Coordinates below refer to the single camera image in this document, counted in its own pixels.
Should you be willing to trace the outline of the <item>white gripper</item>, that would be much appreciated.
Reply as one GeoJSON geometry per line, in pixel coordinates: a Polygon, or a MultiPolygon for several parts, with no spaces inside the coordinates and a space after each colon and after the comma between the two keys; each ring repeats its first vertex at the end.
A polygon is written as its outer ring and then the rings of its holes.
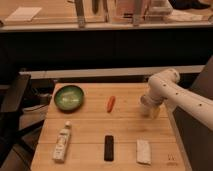
{"type": "Polygon", "coordinates": [[[152,119],[156,119],[160,113],[159,106],[163,103],[164,97],[156,91],[149,89],[141,96],[141,104],[146,108],[153,108],[150,113],[152,119]]]}

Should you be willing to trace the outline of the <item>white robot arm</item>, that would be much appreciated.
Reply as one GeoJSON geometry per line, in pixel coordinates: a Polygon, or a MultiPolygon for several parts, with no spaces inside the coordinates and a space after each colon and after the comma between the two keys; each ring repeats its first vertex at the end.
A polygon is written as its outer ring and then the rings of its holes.
{"type": "Polygon", "coordinates": [[[164,100],[170,100],[213,131],[213,100],[178,85],[180,74],[169,68],[149,77],[149,90],[141,96],[142,115],[155,118],[164,100]]]}

